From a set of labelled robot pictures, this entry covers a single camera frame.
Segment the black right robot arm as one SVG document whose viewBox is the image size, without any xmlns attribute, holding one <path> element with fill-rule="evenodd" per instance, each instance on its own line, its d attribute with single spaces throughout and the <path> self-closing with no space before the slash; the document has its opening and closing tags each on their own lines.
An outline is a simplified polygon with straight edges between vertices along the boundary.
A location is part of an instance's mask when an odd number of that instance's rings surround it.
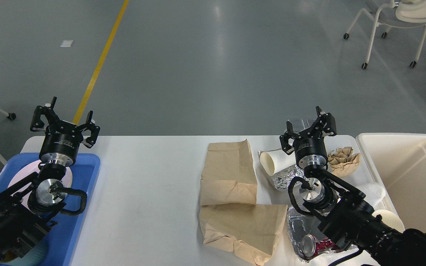
<svg viewBox="0 0 426 266">
<path fill-rule="evenodd" d="M 365 193 L 328 171 L 324 138 L 335 136 L 336 120 L 317 106 L 317 118 L 298 133 L 290 121 L 279 137 L 282 150 L 293 154 L 304 177 L 295 176 L 288 187 L 293 208 L 316 217 L 318 229 L 335 245 L 358 251 L 334 261 L 336 266 L 366 251 L 381 266 L 426 266 L 426 233 L 417 229 L 399 232 L 386 225 L 365 200 Z"/>
</svg>

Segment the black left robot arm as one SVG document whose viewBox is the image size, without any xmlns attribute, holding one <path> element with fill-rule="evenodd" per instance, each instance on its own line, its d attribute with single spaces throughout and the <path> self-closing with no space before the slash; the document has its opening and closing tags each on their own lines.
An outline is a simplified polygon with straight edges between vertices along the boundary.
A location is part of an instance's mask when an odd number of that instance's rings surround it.
<svg viewBox="0 0 426 266">
<path fill-rule="evenodd" d="M 44 132 L 39 153 L 39 172 L 32 172 L 0 192 L 0 262 L 9 254 L 22 259 L 57 222 L 57 214 L 77 216 L 85 211 L 88 194 L 64 186 L 62 179 L 74 165 L 81 144 L 92 148 L 100 127 L 89 111 L 85 123 L 78 126 L 59 119 L 51 104 L 37 106 L 30 130 Z"/>
</svg>

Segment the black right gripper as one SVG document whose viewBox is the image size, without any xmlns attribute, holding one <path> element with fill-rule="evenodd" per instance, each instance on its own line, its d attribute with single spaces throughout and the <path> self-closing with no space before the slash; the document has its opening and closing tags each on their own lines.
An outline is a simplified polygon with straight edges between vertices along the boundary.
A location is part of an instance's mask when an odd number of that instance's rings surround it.
<svg viewBox="0 0 426 266">
<path fill-rule="evenodd" d="M 287 155 L 295 153 L 299 168 L 315 165 L 321 169 L 328 169 L 328 158 L 324 137 L 336 136 L 336 119 L 331 113 L 324 112 L 319 106 L 315 107 L 317 118 L 309 128 L 295 133 L 293 124 L 286 122 L 286 130 L 280 135 L 282 151 Z"/>
</svg>

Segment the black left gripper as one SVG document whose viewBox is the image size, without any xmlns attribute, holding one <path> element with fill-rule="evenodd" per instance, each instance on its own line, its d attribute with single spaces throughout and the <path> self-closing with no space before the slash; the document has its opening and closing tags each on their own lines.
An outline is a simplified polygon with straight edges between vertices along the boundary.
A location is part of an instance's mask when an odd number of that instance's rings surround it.
<svg viewBox="0 0 426 266">
<path fill-rule="evenodd" d="M 93 111 L 87 114 L 85 123 L 80 126 L 62 125 L 62 122 L 54 111 L 57 97 L 53 97 L 51 103 L 46 106 L 37 106 L 32 116 L 30 131 L 45 132 L 45 138 L 39 153 L 39 160 L 44 163 L 58 161 L 65 167 L 76 163 L 80 144 L 91 149 L 97 141 L 100 127 L 93 122 Z"/>
</svg>

